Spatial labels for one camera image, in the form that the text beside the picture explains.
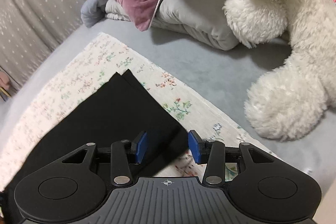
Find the white stuffed animal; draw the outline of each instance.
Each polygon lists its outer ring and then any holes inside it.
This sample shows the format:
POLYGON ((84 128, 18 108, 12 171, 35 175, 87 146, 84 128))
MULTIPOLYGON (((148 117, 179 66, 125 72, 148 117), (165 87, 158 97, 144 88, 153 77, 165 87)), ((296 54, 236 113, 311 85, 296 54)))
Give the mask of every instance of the white stuffed animal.
POLYGON ((247 47, 286 29, 292 54, 248 90, 245 113, 260 136, 298 139, 336 106, 336 6, 332 0, 227 0, 235 36, 247 47))

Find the circular pad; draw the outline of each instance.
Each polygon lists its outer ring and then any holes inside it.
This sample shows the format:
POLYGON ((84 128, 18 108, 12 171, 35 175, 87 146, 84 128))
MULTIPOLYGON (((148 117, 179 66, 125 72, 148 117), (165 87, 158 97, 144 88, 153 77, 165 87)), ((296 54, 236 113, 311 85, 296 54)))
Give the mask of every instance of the circular pad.
POLYGON ((252 163, 231 181, 228 193, 244 214, 267 223, 310 218, 321 200, 313 178, 280 161, 252 163))
POLYGON ((270 177, 258 183, 259 191, 269 198, 284 199, 293 196, 297 187, 296 184, 286 178, 270 177))
POLYGON ((48 199, 63 199, 77 191, 76 181, 69 178, 51 178, 40 184, 39 192, 48 199))

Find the triangular cutout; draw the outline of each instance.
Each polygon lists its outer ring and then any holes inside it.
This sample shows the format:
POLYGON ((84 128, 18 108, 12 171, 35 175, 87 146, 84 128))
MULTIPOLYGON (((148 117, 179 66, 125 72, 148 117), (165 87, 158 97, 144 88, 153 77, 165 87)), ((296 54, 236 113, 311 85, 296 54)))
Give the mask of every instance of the triangular cutout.
POLYGON ((269 157, 265 156, 264 154, 260 153, 257 150, 249 149, 249 153, 251 158, 255 164, 263 164, 263 163, 271 163, 274 160, 270 159, 269 157))
POLYGON ((72 155, 70 158, 67 158, 62 161, 64 164, 81 164, 86 156, 87 150, 81 150, 76 154, 72 155))

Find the crosshair marking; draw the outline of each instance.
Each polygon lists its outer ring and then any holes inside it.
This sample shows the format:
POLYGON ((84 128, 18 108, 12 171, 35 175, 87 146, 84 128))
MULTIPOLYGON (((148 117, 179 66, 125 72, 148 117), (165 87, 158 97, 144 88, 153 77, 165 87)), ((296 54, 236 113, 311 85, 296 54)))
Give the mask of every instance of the crosshair marking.
POLYGON ((170 180, 165 180, 164 182, 161 182, 161 183, 163 183, 164 185, 170 185, 170 184, 172 184, 172 183, 174 183, 174 182, 172 182, 172 181, 170 181, 170 180))

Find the metal pivot bolt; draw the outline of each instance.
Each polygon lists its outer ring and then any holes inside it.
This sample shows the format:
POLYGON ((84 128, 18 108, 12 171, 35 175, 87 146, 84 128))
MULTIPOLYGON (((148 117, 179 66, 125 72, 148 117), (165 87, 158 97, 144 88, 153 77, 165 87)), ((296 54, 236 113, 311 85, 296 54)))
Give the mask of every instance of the metal pivot bolt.
POLYGON ((222 182, 222 179, 218 176, 209 176, 205 179, 205 181, 209 184, 218 184, 222 182))
POLYGON ((126 184, 130 182, 130 178, 127 176, 118 176, 118 177, 115 177, 113 181, 117 184, 126 184))

